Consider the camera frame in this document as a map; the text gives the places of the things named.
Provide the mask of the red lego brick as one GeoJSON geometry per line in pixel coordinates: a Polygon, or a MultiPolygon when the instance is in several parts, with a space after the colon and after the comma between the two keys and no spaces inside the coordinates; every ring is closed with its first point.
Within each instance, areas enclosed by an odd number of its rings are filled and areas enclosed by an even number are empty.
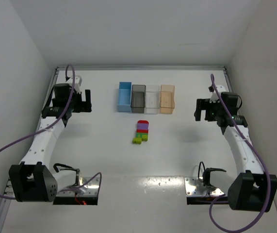
{"type": "Polygon", "coordinates": [[[137,129],[136,132],[137,133],[148,133],[148,130],[137,129]]]}
{"type": "Polygon", "coordinates": [[[149,124],[147,120],[139,120],[137,124],[149,124]]]}

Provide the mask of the dark green lego brick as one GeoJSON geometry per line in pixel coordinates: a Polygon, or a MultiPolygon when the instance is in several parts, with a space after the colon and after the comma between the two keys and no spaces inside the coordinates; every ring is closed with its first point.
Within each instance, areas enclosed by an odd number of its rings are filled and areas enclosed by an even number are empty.
{"type": "Polygon", "coordinates": [[[148,136],[148,133],[136,133],[136,137],[143,138],[144,136],[148,136]]]}

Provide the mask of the lime green lego brick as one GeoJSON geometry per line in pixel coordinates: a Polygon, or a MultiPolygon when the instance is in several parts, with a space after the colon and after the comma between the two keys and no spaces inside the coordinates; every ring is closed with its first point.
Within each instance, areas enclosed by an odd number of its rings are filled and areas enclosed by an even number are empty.
{"type": "Polygon", "coordinates": [[[142,143],[142,138],[135,137],[135,138],[132,140],[132,143],[133,143],[133,144],[141,144],[141,143],[142,143]]]}

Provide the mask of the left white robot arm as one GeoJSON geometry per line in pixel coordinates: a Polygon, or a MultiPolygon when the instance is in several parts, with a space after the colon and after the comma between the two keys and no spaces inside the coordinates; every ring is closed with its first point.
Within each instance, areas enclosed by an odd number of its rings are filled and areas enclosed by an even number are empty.
{"type": "Polygon", "coordinates": [[[92,111],[91,91],[74,89],[68,83],[54,85],[42,110],[40,130],[18,165],[9,169],[9,178],[18,202],[53,202],[57,193],[78,186],[80,171],[64,166],[55,173],[49,169],[56,142],[73,113],[92,111]]]}

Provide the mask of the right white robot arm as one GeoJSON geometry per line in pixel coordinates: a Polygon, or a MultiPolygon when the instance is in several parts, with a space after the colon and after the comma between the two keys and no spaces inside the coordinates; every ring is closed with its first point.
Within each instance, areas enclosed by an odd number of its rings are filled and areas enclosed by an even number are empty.
{"type": "Polygon", "coordinates": [[[250,148],[248,124],[244,116],[238,114],[239,95],[221,92],[210,99],[197,99],[195,120],[201,120],[204,110],[205,120],[215,121],[227,140],[237,169],[236,178],[230,177],[222,168],[206,168],[201,182],[204,186],[219,188],[228,199],[232,210],[259,212],[267,203],[269,212],[276,190],[277,177],[270,175],[271,187],[267,187],[267,177],[261,162],[250,148]]]}

